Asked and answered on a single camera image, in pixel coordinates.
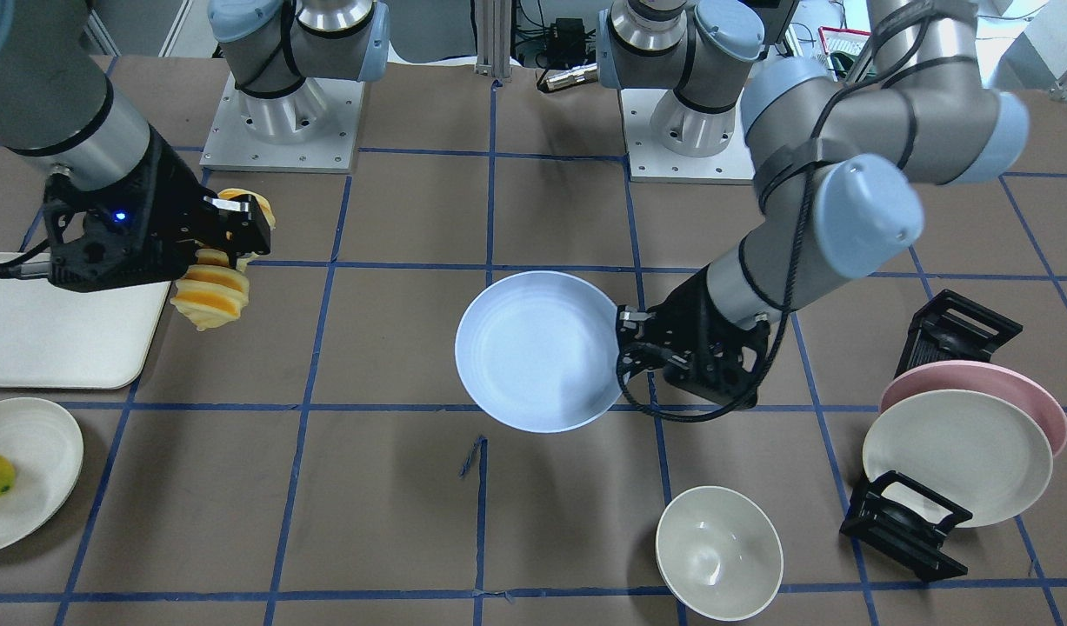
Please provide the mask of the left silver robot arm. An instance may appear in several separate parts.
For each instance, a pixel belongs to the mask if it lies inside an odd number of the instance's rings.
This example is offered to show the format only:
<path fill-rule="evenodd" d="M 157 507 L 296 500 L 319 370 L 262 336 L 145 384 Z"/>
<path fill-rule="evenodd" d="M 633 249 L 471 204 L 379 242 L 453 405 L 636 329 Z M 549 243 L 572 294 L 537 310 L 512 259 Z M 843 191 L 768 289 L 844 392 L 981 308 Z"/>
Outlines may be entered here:
<path fill-rule="evenodd" d="M 870 1 L 862 59 L 839 83 L 808 58 L 757 74 L 764 25 L 740 1 L 616 1 L 601 13 L 609 89 L 667 89 L 690 114 L 738 112 L 764 220 L 660 304 L 617 312 L 619 389 L 660 371 L 712 401 L 757 404 L 792 314 L 878 270 L 925 225 L 915 183 L 980 183 L 1024 149 L 1029 114 L 985 89 L 971 1 Z"/>

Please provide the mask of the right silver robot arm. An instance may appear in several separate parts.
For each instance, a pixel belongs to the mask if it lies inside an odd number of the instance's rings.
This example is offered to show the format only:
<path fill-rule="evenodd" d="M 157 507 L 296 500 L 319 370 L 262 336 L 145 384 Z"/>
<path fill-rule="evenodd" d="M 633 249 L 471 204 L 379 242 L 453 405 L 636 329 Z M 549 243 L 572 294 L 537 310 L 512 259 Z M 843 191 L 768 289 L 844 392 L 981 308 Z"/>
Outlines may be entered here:
<path fill-rule="evenodd" d="M 43 170 L 45 238 L 0 280 L 95 290 L 179 280 L 200 250 L 235 269 L 271 250 L 270 213 L 200 183 L 77 44 L 89 1 L 0 1 L 0 145 Z M 211 1 L 243 118 L 293 143 L 325 118 L 319 79 L 376 82 L 389 57 L 381 1 Z"/>

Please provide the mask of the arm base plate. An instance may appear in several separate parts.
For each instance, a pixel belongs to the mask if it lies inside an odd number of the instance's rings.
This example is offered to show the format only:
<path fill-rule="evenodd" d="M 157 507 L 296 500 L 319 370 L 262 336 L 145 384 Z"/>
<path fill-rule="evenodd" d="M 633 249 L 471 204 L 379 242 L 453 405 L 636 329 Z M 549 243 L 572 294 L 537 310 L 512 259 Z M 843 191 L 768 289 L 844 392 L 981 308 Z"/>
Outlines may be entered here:
<path fill-rule="evenodd" d="M 214 171 L 349 174 L 365 83 L 310 78 L 285 97 L 260 99 L 228 80 L 200 163 Z"/>
<path fill-rule="evenodd" d="M 619 92 L 636 183 L 751 183 L 740 103 L 720 114 L 690 110 L 664 89 Z"/>

